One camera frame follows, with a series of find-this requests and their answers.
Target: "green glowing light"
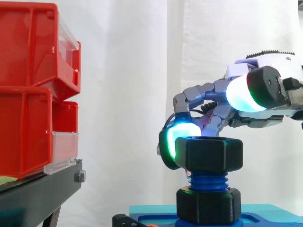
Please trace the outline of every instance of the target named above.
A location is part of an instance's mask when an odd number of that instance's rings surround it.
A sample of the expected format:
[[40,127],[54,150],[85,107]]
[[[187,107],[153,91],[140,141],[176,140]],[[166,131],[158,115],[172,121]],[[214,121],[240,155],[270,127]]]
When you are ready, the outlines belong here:
[[229,104],[239,111],[258,112],[266,108],[258,105],[250,94],[247,86],[247,74],[231,81],[226,89]]
[[178,123],[168,129],[167,139],[169,145],[169,153],[175,158],[176,157],[176,139],[178,137],[185,136],[201,136],[201,129],[194,123]]

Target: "white backdrop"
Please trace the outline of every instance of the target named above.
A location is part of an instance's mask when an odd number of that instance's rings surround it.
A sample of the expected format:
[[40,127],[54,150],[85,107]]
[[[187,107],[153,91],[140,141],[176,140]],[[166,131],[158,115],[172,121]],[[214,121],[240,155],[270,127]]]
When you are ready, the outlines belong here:
[[[82,90],[72,100],[80,107],[79,158],[87,170],[82,189],[62,206],[59,227],[109,227],[129,205],[175,203],[184,173],[156,155],[172,97],[222,77],[247,54],[302,53],[296,0],[53,2],[82,43]],[[229,175],[243,203],[303,215],[300,122],[221,135],[244,142],[244,167]]]

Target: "red plastic drawer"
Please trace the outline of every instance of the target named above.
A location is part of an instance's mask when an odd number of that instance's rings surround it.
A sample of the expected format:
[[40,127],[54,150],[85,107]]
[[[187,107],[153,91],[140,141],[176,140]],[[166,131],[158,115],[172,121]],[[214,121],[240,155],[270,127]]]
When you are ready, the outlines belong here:
[[0,176],[22,179],[45,166],[51,174],[73,165],[77,122],[77,103],[52,103],[46,87],[0,87]]
[[0,1],[0,86],[43,86],[55,100],[80,92],[80,50],[52,3]]

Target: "black hexagonal nut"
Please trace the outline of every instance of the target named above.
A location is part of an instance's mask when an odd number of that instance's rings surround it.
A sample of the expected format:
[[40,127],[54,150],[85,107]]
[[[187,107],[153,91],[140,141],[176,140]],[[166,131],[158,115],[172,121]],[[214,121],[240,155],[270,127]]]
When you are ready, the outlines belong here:
[[177,215],[197,225],[231,225],[241,216],[241,194],[235,188],[204,192],[187,186],[177,191]]
[[175,163],[189,171],[224,174],[243,166],[243,143],[224,137],[181,137]]

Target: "robotic hand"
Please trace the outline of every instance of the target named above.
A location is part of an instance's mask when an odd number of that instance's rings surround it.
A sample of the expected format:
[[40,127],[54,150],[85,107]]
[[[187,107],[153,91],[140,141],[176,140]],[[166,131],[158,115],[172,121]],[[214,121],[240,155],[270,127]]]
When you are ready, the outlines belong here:
[[[284,116],[303,120],[303,69],[294,53],[262,51],[227,67],[224,78],[189,87],[174,97],[174,114],[159,135],[158,154],[170,169],[175,140],[184,136],[217,137],[223,127],[262,128]],[[194,109],[201,106],[201,111]],[[191,117],[190,112],[203,116]]]

